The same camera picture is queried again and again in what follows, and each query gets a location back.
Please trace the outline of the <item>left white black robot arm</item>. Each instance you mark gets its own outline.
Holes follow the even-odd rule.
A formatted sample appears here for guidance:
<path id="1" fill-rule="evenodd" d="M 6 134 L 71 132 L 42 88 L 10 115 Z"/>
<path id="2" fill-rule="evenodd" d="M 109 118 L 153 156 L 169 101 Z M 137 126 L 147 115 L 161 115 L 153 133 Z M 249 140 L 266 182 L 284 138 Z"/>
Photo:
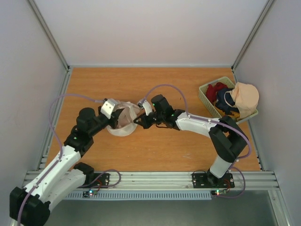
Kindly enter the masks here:
<path id="1" fill-rule="evenodd" d="M 76 188 L 109 187 L 106 176 L 110 170 L 95 174 L 94 168 L 80 159 L 94 143 L 93 137 L 110 126 L 116 128 L 122 109 L 106 111 L 98 108 L 80 110 L 76 125 L 60 152 L 46 168 L 23 188 L 15 187 L 9 196 L 9 215 L 23 226 L 43 226 L 51 211 Z"/>

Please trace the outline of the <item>pale pink lace bra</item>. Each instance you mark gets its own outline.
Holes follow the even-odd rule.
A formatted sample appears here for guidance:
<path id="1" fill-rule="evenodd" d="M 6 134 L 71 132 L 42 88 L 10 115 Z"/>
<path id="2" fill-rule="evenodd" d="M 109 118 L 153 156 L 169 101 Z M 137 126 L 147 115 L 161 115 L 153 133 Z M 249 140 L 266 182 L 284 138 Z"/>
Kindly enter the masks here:
<path id="1" fill-rule="evenodd" d="M 139 106 L 131 102 L 118 102 L 118 110 L 122 110 L 118 118 L 118 129 L 131 129 L 135 126 L 134 119 L 140 112 Z"/>

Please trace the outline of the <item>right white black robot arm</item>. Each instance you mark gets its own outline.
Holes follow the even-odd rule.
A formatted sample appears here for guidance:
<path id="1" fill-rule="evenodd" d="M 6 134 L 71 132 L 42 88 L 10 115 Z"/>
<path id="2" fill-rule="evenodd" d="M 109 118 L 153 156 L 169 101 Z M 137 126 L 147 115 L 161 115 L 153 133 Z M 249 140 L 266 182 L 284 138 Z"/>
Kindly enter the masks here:
<path id="1" fill-rule="evenodd" d="M 144 129 L 164 124 L 168 129 L 190 131 L 211 139 L 217 157 L 206 172 L 206 177 L 212 187 L 224 182 L 224 175 L 250 144 L 244 132 L 229 116 L 217 119 L 189 115 L 185 110 L 174 109 L 163 95 L 153 97 L 150 103 L 145 100 L 138 106 L 144 109 L 144 113 L 133 122 Z"/>

